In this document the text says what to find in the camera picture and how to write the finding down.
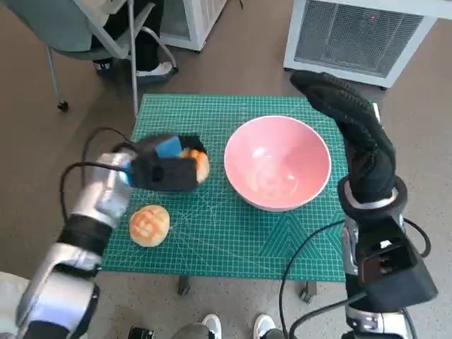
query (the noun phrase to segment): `white appliance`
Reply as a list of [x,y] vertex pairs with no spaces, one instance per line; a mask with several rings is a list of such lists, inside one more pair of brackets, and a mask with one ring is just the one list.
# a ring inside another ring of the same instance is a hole
[[447,0],[294,0],[285,69],[391,87]]
[[226,0],[165,0],[162,41],[200,52],[225,4]]

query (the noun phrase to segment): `floor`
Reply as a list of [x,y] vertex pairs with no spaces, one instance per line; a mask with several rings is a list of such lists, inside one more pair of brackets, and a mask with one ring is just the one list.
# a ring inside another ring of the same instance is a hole
[[[277,6],[274,0],[248,0],[243,11],[238,1],[230,1],[203,52],[177,50],[180,73],[163,86],[142,90],[296,95],[282,68],[290,9],[288,0],[278,1]],[[432,238],[427,265],[440,295],[412,308],[419,337],[430,339],[452,333],[451,33],[452,22],[440,20],[386,93],[360,86],[381,103],[383,125],[398,149],[397,172],[410,192],[405,214]],[[60,114],[41,43],[2,6],[0,45],[4,51],[0,56],[4,159],[0,270],[30,278],[62,226],[57,203],[60,172],[79,159],[84,140],[96,126],[131,133],[131,93],[121,79],[99,79],[89,62],[57,56],[61,88],[71,105],[69,113]],[[99,153],[114,138],[105,136],[93,148]],[[69,183],[72,199],[78,179],[74,176]],[[91,338],[125,338],[131,325],[152,328],[158,338],[169,338],[178,327],[212,311],[222,319],[224,338],[248,338],[257,314],[266,312],[278,319],[279,282],[198,278],[196,293],[181,299],[175,294],[174,276],[101,273],[97,281],[102,298],[89,330]],[[289,322],[341,299],[345,292],[341,284],[322,283],[319,297],[307,307],[296,291],[297,284],[290,283]],[[343,310],[337,310],[310,321],[298,334],[299,338],[339,338],[345,331]]]

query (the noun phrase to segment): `chair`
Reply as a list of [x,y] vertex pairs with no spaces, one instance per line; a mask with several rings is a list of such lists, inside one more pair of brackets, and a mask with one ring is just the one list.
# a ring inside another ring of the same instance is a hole
[[[100,8],[103,13],[115,14],[127,1],[129,8],[129,29],[118,39],[113,40],[105,29],[92,17],[92,13],[81,0],[3,0],[46,45],[49,68],[58,108],[65,112],[68,103],[61,96],[55,75],[52,50],[66,57],[80,60],[99,60],[106,58],[128,59],[131,54],[133,113],[138,115],[138,90],[136,80],[135,38],[137,34],[150,34],[169,57],[173,67],[177,63],[168,48],[150,28],[144,26],[154,4],[149,3],[135,18],[133,0],[106,1]],[[102,43],[103,48],[91,49],[92,35]]]

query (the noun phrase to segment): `bun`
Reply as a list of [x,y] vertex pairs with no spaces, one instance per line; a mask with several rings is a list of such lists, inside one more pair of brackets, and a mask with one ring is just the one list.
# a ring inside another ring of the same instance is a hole
[[209,159],[204,152],[200,152],[198,150],[183,150],[179,155],[180,157],[192,157],[196,160],[196,180],[199,184],[203,183],[210,172]]
[[143,247],[158,246],[165,240],[169,230],[170,214],[162,206],[145,206],[130,218],[130,238]]

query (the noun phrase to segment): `chair leg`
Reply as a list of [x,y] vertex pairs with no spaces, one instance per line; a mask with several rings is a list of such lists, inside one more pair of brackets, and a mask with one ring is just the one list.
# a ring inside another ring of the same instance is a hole
[[54,58],[52,56],[52,51],[49,47],[49,45],[45,45],[45,50],[47,53],[47,60],[49,61],[49,69],[50,69],[50,75],[52,76],[52,84],[54,86],[54,92],[56,95],[56,98],[58,99],[58,109],[66,112],[69,109],[69,105],[67,101],[63,100],[61,93],[59,91],[57,76],[55,75],[55,67],[54,67]]
[[132,95],[133,95],[133,115],[138,116],[138,86],[136,81],[136,53],[135,53],[135,18],[133,17],[133,0],[128,0],[129,5],[129,29],[130,29],[130,54],[132,63]]
[[174,55],[172,55],[171,51],[168,49],[168,47],[166,47],[166,45],[162,42],[162,40],[160,40],[160,38],[155,34],[155,32],[153,30],[151,30],[150,28],[147,28],[146,26],[141,27],[141,31],[148,33],[151,37],[154,38],[154,40],[163,49],[165,54],[169,57],[169,60],[171,61],[171,65],[175,69],[177,69],[177,62],[176,62],[176,59],[174,58]]

